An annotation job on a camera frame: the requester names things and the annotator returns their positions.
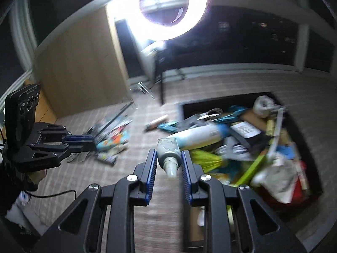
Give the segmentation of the grey small cream tube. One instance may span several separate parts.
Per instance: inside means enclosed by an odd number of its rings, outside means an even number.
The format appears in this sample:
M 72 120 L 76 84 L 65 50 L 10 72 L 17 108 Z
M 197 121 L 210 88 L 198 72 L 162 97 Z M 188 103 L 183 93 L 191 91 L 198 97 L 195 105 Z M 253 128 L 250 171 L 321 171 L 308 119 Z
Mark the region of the grey small cream tube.
M 182 163 L 181 151 L 173 137 L 158 139 L 156 147 L 158 162 L 168 178 L 175 179 Z

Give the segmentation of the white blue-cap bottle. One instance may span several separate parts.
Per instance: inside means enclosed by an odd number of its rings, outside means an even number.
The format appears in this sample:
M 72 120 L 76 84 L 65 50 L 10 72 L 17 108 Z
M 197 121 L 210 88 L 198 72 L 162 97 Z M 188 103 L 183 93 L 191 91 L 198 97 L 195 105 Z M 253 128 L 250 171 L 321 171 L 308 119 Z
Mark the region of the white blue-cap bottle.
M 175 138 L 181 150 L 193 150 L 220 142 L 229 135 L 227 125 L 210 123 L 209 125 L 180 131 L 168 137 Z

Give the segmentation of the small pink cosmetic bottle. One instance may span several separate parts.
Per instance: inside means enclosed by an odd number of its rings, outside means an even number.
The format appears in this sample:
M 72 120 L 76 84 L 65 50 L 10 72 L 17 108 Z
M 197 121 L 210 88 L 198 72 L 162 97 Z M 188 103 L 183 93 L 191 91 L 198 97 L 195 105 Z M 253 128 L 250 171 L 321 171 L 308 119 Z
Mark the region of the small pink cosmetic bottle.
M 163 115 L 157 119 L 152 120 L 151 122 L 149 122 L 148 124 L 145 125 L 144 127 L 144 131 L 148 132 L 151 130 L 156 129 L 160 124 L 162 123 L 166 123 L 169 120 L 169 115 Z

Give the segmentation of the pine wood board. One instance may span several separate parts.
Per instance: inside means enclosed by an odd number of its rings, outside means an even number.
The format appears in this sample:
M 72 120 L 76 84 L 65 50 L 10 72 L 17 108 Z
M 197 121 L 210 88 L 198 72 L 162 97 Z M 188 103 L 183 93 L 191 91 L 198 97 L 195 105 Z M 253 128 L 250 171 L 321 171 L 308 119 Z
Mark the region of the pine wood board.
M 39 94 L 39 103 L 35 111 L 35 122 L 46 122 L 54 124 L 58 117 L 54 112 L 53 108 L 43 89 L 41 89 Z

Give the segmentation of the teal fruit print tube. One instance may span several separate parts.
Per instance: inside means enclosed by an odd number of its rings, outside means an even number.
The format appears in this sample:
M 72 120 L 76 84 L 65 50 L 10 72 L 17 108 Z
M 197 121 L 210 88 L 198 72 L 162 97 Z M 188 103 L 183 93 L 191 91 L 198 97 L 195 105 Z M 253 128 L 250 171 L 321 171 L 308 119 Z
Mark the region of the teal fruit print tube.
M 98 152 L 108 151 L 115 146 L 127 143 L 129 138 L 130 138 L 130 136 L 128 134 L 128 131 L 123 131 L 123 132 L 119 133 L 117 136 L 115 136 L 114 138 L 105 139 L 102 142 L 99 142 L 96 145 L 96 150 Z

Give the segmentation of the teal clothes peg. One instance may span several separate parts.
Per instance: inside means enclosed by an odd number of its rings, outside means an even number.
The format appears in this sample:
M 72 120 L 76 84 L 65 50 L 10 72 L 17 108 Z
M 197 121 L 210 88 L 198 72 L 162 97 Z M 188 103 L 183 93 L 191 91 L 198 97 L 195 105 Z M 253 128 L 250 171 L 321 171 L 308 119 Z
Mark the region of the teal clothes peg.
M 175 134 L 178 132 L 177 125 L 178 125 L 177 121 L 161 123 L 158 125 L 157 129 L 169 134 Z

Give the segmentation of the large brown cardboard panel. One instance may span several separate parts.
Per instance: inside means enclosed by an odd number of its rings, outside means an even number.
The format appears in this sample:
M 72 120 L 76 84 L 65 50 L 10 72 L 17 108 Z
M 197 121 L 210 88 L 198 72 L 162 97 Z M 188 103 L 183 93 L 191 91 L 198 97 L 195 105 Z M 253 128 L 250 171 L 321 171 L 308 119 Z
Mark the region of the large brown cardboard panel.
M 56 37 L 36 57 L 34 70 L 59 118 L 130 97 L 126 64 L 107 7 Z

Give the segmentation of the crumpled clear plastic wrapper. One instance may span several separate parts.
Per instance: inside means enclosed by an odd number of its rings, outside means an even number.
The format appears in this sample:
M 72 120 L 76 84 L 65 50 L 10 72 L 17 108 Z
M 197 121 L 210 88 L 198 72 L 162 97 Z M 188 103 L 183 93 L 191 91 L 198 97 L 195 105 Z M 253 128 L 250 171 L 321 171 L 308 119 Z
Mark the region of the crumpled clear plastic wrapper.
M 122 99 L 122 110 L 142 110 L 153 103 L 155 103 L 155 97 L 151 89 L 145 83 L 138 82 L 131 86 Z

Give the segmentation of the white paper bag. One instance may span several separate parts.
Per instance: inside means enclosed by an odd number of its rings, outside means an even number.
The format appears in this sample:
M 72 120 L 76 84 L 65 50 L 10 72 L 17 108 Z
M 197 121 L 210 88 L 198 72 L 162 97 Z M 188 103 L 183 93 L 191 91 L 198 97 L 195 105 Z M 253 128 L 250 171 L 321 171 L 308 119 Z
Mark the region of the white paper bag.
M 291 203 L 298 172 L 292 160 L 280 152 L 276 152 L 267 166 L 252 178 L 251 186 L 263 187 L 279 203 Z

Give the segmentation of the black tripod stand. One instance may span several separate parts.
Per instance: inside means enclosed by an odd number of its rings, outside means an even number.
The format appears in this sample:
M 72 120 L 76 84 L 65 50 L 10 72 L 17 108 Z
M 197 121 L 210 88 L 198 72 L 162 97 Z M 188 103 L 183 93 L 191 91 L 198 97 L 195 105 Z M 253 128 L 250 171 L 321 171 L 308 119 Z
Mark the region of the black tripod stand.
M 158 78 L 159 87 L 160 87 L 160 103 L 161 105 L 165 104 L 165 95 L 164 95 L 164 72 L 167 70 L 176 70 L 178 76 L 181 80 L 186 78 L 185 74 L 181 70 L 179 64 L 174 62 L 174 56 L 170 55 L 168 51 L 162 50 L 158 51 L 154 57 L 155 62 L 155 78 Z

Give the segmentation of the white tape roll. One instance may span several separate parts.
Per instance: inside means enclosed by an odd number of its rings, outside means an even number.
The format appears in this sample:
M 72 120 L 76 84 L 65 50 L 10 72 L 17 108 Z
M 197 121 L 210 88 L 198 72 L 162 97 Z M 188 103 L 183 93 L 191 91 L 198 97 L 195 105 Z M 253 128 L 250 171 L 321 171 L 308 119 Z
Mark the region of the white tape roll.
M 254 102 L 253 112 L 261 117 L 266 118 L 271 114 L 271 111 L 275 107 L 275 102 L 268 96 L 262 95 L 257 97 Z

